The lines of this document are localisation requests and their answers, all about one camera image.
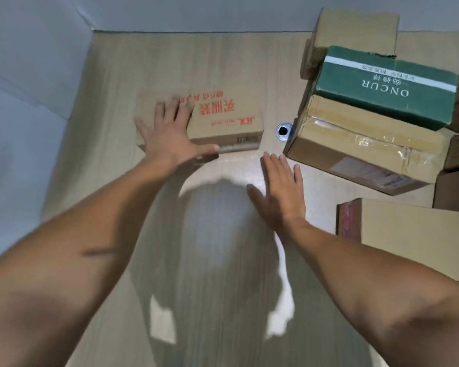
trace wall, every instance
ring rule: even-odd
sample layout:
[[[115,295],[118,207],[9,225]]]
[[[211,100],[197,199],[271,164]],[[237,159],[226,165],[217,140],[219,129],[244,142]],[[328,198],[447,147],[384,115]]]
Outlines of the wall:
[[[0,0],[0,76],[68,118],[91,37],[71,0]]]
[[[0,253],[40,223],[66,123],[45,107],[0,89]]]
[[[459,30],[459,0],[74,0],[94,29],[141,32],[310,31],[320,8],[402,15],[401,30]]]

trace box with red text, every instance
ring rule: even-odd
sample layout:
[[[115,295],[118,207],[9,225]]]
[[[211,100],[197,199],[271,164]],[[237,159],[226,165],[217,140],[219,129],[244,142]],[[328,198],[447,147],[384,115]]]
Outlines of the box with red text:
[[[232,86],[179,92],[181,104],[192,97],[194,110],[187,125],[187,135],[196,144],[218,144],[221,153],[258,149],[263,134],[263,118],[256,90]],[[138,97],[135,116],[152,127],[157,101],[170,103],[172,93],[146,92]],[[136,134],[136,144],[144,150],[144,141]]]

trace green box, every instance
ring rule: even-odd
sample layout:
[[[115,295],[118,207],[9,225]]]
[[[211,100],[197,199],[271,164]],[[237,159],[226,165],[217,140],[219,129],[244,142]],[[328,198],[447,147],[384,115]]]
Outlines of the green box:
[[[438,130],[451,123],[457,83],[453,72],[331,46],[314,93]]]

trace person's left hand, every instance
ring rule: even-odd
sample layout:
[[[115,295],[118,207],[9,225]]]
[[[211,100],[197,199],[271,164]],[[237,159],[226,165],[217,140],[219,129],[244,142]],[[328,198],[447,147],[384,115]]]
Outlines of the person's left hand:
[[[189,140],[187,123],[193,109],[192,98],[187,104],[180,104],[180,97],[174,96],[167,106],[165,102],[157,103],[154,129],[148,129],[139,118],[135,119],[144,139],[146,160],[160,161],[173,171],[189,160],[219,150],[217,144],[196,145]]]

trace wooden floor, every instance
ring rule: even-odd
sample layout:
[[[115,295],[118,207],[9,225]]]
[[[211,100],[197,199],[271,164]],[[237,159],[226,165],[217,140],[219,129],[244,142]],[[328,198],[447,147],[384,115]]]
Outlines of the wooden floor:
[[[134,166],[143,153],[132,121],[146,90],[246,81],[261,93],[260,150],[185,168],[157,198],[128,271],[87,329],[70,365],[368,366],[368,345],[312,271],[286,246],[294,318],[265,340],[282,289],[274,236],[246,197],[263,188],[259,157],[282,152],[277,124],[294,119],[309,33],[95,33],[43,218],[63,211]],[[459,72],[459,33],[400,33],[400,58]],[[431,206],[433,187],[388,197],[303,167],[307,219],[335,230],[338,203],[358,197]]]

